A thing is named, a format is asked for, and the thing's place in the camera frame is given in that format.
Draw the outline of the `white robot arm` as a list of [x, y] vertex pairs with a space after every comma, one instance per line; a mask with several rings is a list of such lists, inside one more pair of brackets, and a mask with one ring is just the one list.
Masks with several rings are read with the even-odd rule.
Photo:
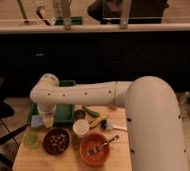
[[38, 111], [57, 104], [117, 106], [130, 118], [128, 137], [132, 171], [189, 171], [180, 107], [171, 86], [161, 78], [112, 81], [60, 87], [53, 74], [43, 75], [30, 92]]

